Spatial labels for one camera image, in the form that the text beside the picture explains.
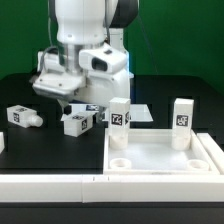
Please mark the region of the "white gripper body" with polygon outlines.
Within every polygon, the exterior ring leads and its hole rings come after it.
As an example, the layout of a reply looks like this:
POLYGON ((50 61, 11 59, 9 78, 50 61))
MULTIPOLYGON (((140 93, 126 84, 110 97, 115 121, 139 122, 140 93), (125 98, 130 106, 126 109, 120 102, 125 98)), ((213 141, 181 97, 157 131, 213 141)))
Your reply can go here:
POLYGON ((71 49, 67 65, 53 53, 38 53, 39 77, 33 82, 41 96, 108 107, 114 97, 130 97, 127 56, 104 43, 96 49, 71 49))

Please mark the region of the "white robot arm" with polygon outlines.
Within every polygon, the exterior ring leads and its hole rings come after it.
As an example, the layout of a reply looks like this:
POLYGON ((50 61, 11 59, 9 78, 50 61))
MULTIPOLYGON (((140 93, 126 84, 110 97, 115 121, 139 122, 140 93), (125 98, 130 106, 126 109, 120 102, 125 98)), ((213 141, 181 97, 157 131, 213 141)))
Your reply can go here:
POLYGON ((137 17, 139 0, 48 0, 57 43, 38 54, 34 91, 56 99, 65 115, 74 101, 107 108, 130 96, 127 54, 110 44, 110 30, 137 17))

